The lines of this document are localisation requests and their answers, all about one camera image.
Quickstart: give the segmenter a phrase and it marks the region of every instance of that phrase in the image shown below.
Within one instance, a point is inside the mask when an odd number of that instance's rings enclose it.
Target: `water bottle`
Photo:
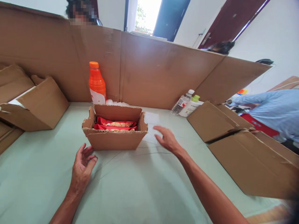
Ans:
[[[177,116],[184,109],[184,107],[190,102],[193,93],[194,90],[189,90],[185,95],[181,96],[171,110],[172,115]]]

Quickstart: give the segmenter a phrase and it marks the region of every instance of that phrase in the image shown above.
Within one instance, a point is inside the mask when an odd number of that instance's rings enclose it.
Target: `dark brown door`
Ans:
[[[233,41],[268,2],[269,0],[227,0],[198,48]]]

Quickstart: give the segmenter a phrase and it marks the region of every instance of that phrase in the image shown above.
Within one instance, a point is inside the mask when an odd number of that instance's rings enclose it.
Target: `table surface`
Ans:
[[[0,156],[0,223],[49,223],[86,142],[90,103],[71,103],[54,130],[26,132]],[[155,124],[171,129],[193,160],[245,217],[280,200],[245,195],[186,118],[142,108],[149,132],[136,151],[97,151],[99,160],[73,223],[211,223],[178,159],[161,147]]]

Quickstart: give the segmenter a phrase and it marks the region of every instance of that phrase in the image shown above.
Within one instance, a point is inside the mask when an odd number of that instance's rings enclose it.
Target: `human hand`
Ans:
[[[87,148],[84,143],[76,154],[73,165],[73,173],[71,185],[69,187],[70,193],[82,194],[90,180],[91,172],[97,163],[96,155],[90,155],[93,152],[92,146]]]
[[[184,151],[184,149],[175,139],[174,134],[171,132],[171,130],[161,126],[154,126],[154,129],[161,132],[161,134],[163,135],[163,138],[161,138],[159,135],[155,135],[161,146],[163,146],[173,154]]]

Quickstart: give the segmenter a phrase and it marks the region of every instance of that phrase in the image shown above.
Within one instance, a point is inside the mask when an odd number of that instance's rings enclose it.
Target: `red snack package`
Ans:
[[[134,121],[109,121],[104,118],[98,117],[97,124],[105,125],[105,126],[114,126],[114,127],[134,127],[136,126],[136,122]]]
[[[126,131],[137,131],[137,126],[130,128],[130,127],[116,127],[116,126],[105,126],[100,124],[95,124],[94,129],[96,130],[106,130],[106,131],[119,131],[119,132],[126,132]]]

